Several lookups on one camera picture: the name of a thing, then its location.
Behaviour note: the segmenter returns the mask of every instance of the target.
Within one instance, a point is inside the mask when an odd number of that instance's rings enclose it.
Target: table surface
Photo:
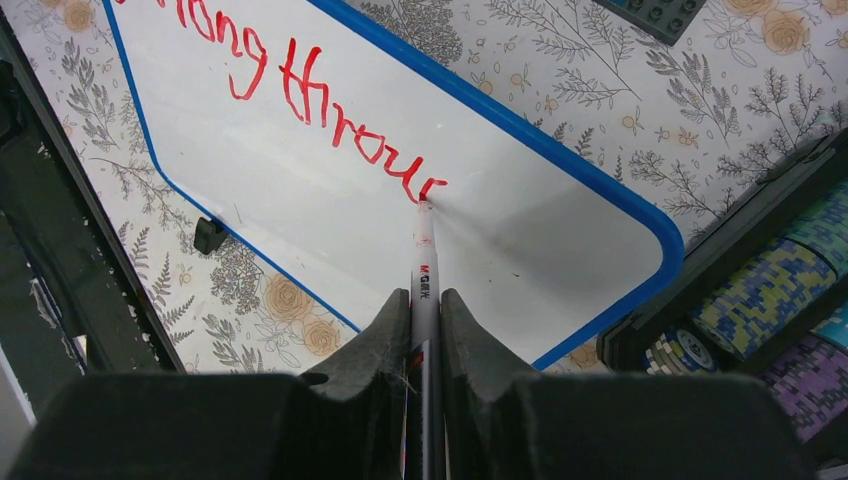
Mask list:
[[[690,239],[848,127],[848,0],[708,0],[674,47],[589,0],[350,2],[671,216]],[[154,169],[102,0],[0,0],[190,372],[303,371],[354,332]],[[594,342],[549,368],[602,371]]]

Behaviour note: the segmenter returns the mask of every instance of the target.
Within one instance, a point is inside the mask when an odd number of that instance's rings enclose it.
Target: black clamp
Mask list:
[[[410,319],[409,292],[395,290],[368,328],[299,378],[85,376],[53,398],[8,478],[400,480]],[[440,322],[451,478],[816,478],[753,379],[542,375],[456,290],[442,294]],[[242,351],[243,366],[263,370],[262,349]],[[92,418],[91,434],[67,434]],[[161,441],[188,435],[179,451]]]
[[[209,255],[218,250],[229,236],[220,222],[200,217],[194,228],[194,248],[204,255]]]

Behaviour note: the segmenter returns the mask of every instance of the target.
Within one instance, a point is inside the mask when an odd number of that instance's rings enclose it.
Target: whiteboard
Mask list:
[[[442,288],[537,368],[680,269],[662,212],[340,0],[110,1],[161,174],[357,330],[422,190]]]

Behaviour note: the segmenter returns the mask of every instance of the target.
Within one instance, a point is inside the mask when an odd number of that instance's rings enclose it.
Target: marker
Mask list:
[[[422,197],[412,238],[412,353],[404,480],[445,478],[445,430],[439,362],[439,265],[431,210]]]

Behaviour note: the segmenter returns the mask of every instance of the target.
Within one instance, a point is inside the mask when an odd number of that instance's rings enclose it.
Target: poker chip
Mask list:
[[[657,358],[657,360],[659,360],[660,366],[665,365],[672,375],[683,375],[685,373],[690,373],[687,372],[685,369],[680,368],[678,364],[674,363],[674,361],[671,359],[671,356],[668,354],[668,352],[665,351],[665,349],[662,348],[662,345],[659,341],[651,345],[651,349],[654,352],[654,356]]]
[[[668,357],[669,366],[671,367],[672,371],[678,371],[684,374],[696,373],[692,370],[689,370],[686,365],[683,364],[683,362],[680,360],[680,357],[678,357],[677,354],[674,352],[674,349],[671,348],[671,344],[668,343],[668,339],[666,339],[664,333],[660,335],[660,338],[657,339],[654,345],[656,345],[657,350],[659,350],[660,352],[664,352],[666,357]]]
[[[657,351],[657,347],[655,345],[651,345],[650,347],[648,347],[648,353],[659,367],[659,370],[656,373],[664,373],[666,375],[671,375],[674,373],[668,363],[664,361],[660,352]]]
[[[818,324],[813,332],[848,350],[848,302]]]
[[[818,254],[837,278],[848,274],[848,214],[841,213],[843,203],[848,197],[828,195],[780,235]]]
[[[683,328],[673,328],[660,335],[663,345],[673,361],[680,362],[681,370],[692,373],[718,372],[718,364],[707,347],[693,333]]]
[[[848,409],[848,354],[806,335],[760,378],[807,441]]]
[[[646,368],[645,371],[648,375],[657,375],[657,374],[666,374],[671,375],[671,369],[668,368],[665,364],[660,364],[658,360],[658,355],[655,350],[652,350],[650,347],[645,350],[645,358]]]
[[[836,273],[818,255],[776,238],[704,298],[691,317],[719,347],[744,360],[834,283]]]

